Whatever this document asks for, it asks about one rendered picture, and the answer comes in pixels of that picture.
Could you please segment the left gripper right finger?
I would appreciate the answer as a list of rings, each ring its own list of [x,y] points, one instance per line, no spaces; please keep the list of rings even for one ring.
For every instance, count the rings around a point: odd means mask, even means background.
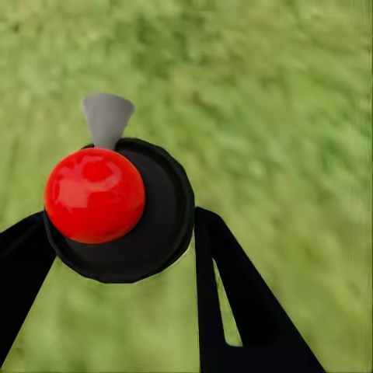
[[[201,373],[323,373],[309,344],[225,221],[217,213],[195,208],[193,237]],[[213,259],[242,347],[225,342]]]

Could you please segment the pesticide atomizer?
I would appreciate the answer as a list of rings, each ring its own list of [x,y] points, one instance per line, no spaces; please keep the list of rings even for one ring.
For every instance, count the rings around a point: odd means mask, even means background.
[[[196,201],[185,169],[158,145],[123,134],[134,104],[94,92],[81,101],[93,142],[65,156],[44,189],[44,224],[80,276],[133,284],[185,255]]]

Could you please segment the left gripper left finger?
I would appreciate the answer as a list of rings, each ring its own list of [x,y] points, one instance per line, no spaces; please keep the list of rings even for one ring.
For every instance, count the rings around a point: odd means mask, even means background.
[[[0,233],[0,367],[56,256],[43,211]]]

